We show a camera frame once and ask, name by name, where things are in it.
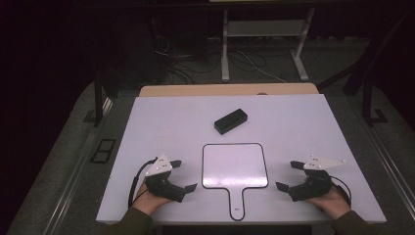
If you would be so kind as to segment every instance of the sleeve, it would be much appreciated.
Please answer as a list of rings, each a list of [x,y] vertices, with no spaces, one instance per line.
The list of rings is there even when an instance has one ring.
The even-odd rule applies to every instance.
[[[145,235],[149,231],[152,222],[153,219],[145,213],[130,208],[120,222],[110,225],[102,235]]]
[[[349,211],[333,223],[333,228],[341,235],[385,235],[367,223],[355,211]]]

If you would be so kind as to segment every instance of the black wall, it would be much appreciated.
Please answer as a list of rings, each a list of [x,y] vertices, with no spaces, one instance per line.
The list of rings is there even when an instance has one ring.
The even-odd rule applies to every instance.
[[[70,4],[2,3],[0,234],[5,234],[93,76]]]

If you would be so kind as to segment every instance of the white table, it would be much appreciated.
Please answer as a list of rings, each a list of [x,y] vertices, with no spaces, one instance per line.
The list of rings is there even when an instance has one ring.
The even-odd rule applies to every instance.
[[[248,121],[220,135],[213,122],[242,109]],[[202,154],[206,144],[258,143],[263,148],[269,184],[244,192],[245,217],[229,214],[226,190],[202,186]],[[315,206],[292,202],[277,190],[275,181],[302,184],[305,174],[290,161],[305,162],[310,155],[346,160],[327,171],[343,180],[352,192],[352,208],[368,222],[385,222],[323,95],[249,95],[138,97],[125,129],[97,220],[119,221],[127,210],[128,193],[137,170],[165,153],[182,166],[172,171],[171,183],[198,183],[183,202],[157,211],[155,224],[311,224],[329,221]]]

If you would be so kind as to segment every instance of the hand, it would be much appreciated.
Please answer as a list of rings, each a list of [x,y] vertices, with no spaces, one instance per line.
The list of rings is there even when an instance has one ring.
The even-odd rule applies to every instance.
[[[138,189],[138,198],[135,199],[132,207],[151,216],[159,207],[172,201],[167,198],[157,197],[150,193],[145,182],[146,179],[144,179]]]
[[[307,199],[305,201],[317,206],[334,220],[351,211],[350,206],[335,187],[332,187],[329,193],[322,197]]]

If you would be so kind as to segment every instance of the paddle handle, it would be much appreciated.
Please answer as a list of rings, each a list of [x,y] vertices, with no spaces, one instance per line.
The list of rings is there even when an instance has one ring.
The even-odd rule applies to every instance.
[[[245,216],[243,189],[229,190],[229,210],[232,219],[240,221]]]

